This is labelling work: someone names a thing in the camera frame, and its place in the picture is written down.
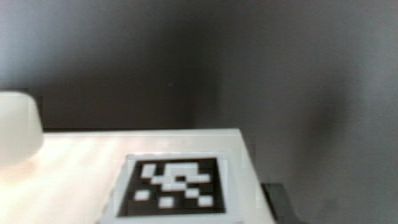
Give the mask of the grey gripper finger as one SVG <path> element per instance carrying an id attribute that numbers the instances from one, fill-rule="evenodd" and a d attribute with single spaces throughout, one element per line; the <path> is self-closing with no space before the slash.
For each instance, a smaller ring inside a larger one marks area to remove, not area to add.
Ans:
<path id="1" fill-rule="evenodd" d="M 20 164 L 43 146 L 38 103 L 22 92 L 0 91 L 0 168 Z"/>

